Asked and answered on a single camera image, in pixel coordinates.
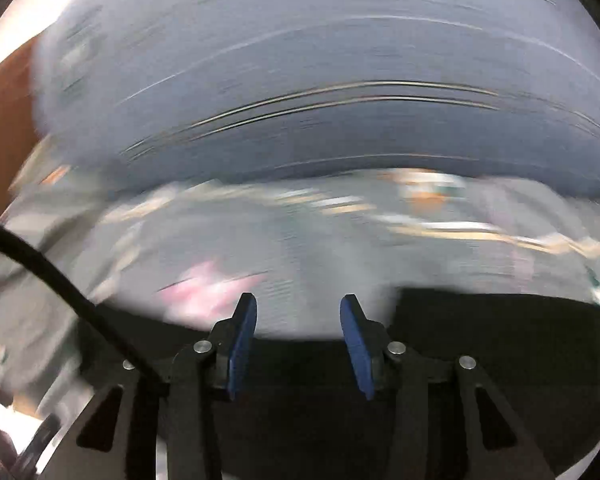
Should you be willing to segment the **black pants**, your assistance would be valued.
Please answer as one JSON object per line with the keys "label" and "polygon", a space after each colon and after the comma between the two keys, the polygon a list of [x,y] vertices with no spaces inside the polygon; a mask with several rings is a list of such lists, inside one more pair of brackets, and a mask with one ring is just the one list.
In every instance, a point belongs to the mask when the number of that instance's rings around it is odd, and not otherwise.
{"label": "black pants", "polygon": [[[238,304],[219,323],[230,318]],[[236,479],[388,479],[396,399],[367,400],[358,388],[340,324],[332,338],[272,339],[254,329],[235,399],[215,399],[222,476]],[[101,388],[132,361],[169,374],[174,356],[210,328],[145,318],[104,302],[84,307],[80,350],[88,380]],[[404,289],[385,326],[392,340],[430,359],[472,356],[524,423],[555,478],[582,470],[600,444],[600,307],[534,295],[457,294]],[[424,479],[467,479],[457,385],[428,391],[429,454]],[[513,444],[480,391],[484,437]]]}

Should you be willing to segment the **grey star-patterned bed quilt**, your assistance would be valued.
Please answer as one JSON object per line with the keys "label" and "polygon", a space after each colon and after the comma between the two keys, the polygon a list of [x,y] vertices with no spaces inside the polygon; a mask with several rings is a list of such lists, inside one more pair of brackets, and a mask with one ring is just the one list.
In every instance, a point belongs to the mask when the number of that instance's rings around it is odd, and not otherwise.
{"label": "grey star-patterned bed quilt", "polygon": [[66,171],[28,182],[1,225],[89,300],[191,328],[243,292],[257,297],[259,333],[279,337],[332,338],[347,294],[383,320],[407,286],[600,306],[600,200],[531,180],[391,169],[114,200]]}

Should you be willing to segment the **brown wooden headboard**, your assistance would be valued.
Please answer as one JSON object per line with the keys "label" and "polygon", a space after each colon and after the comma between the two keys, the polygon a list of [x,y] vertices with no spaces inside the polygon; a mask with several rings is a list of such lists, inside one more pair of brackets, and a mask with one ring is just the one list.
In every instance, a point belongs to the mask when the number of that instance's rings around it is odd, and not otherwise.
{"label": "brown wooden headboard", "polygon": [[31,84],[37,42],[33,37],[0,64],[0,215],[10,202],[12,179],[38,142]]}

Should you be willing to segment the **blue plaid pillow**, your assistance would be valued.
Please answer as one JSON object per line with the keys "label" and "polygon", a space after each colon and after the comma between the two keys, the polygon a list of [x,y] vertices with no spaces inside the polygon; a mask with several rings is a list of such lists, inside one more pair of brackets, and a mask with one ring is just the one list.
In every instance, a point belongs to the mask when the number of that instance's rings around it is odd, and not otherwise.
{"label": "blue plaid pillow", "polygon": [[73,0],[34,116],[116,188],[430,168],[600,196],[579,0]]}

